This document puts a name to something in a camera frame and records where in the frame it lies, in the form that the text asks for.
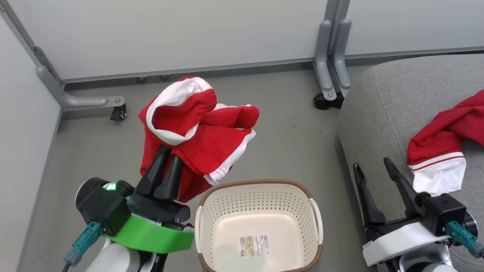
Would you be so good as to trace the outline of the left gripper, green band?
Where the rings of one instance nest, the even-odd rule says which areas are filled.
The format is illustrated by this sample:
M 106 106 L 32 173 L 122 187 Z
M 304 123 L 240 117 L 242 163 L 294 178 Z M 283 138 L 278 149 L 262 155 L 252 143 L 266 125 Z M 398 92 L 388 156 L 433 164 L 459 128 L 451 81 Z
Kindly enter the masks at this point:
M 137 184 L 127 205 L 131 216 L 115 236 L 103 236 L 112 242 L 138 251 L 168 254 L 190 249 L 195 234 L 186 222 L 191 211 L 178 203 L 183 161 L 173 155 L 164 176 L 171 150 L 162 146 Z

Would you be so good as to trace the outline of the right gripper, white band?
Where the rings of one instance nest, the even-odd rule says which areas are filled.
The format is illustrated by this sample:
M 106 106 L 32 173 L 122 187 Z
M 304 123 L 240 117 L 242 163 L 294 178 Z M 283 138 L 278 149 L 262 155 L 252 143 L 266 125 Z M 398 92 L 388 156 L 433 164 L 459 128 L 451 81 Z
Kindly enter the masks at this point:
M 371 196 L 362 168 L 354 163 L 353 174 L 368 239 L 363 246 L 365 262 L 368 266 L 450 267 L 449 238 L 443 219 L 451 208 L 451 196 L 416 193 L 389 157 L 384 157 L 383 162 L 401 195 L 405 217 L 387 221 Z

